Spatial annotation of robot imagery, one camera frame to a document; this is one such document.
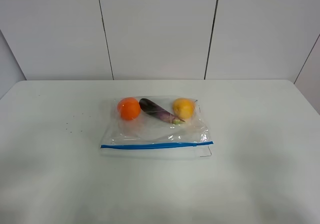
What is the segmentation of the clear blue-zip plastic bag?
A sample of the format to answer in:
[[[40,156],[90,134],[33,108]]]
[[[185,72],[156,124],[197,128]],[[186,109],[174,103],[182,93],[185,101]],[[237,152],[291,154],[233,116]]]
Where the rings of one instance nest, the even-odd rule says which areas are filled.
[[[173,125],[147,115],[141,110],[132,121],[125,121],[117,110],[118,98],[110,103],[108,124],[99,148],[109,156],[146,159],[196,159],[212,156],[214,144],[203,120],[199,101],[178,96],[133,96],[138,102],[147,98],[174,114],[173,102],[187,98],[195,102],[194,114],[185,123]]]

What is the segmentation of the purple eggplant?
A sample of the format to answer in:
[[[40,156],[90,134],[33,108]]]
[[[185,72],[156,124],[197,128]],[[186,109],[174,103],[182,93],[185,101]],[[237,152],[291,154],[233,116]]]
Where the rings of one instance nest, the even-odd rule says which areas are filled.
[[[147,98],[142,98],[139,100],[139,106],[143,112],[145,112],[147,115],[159,119],[163,122],[173,124],[173,125],[178,125],[178,124],[183,124],[185,123],[184,120],[181,118],[175,116],[174,114],[166,111],[153,101],[147,99]]]

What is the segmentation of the yellow lemon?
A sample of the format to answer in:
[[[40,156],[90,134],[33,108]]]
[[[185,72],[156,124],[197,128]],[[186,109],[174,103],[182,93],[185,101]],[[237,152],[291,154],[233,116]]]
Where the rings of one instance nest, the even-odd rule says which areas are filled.
[[[187,98],[178,98],[172,104],[174,114],[183,120],[193,116],[195,106],[195,102]]]

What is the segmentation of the orange fruit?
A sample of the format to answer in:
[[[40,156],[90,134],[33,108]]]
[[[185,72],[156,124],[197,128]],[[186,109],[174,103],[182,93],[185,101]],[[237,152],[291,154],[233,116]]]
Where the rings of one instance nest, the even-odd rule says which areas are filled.
[[[117,104],[117,111],[123,120],[132,121],[139,116],[141,108],[139,102],[135,98],[128,97],[122,99]]]

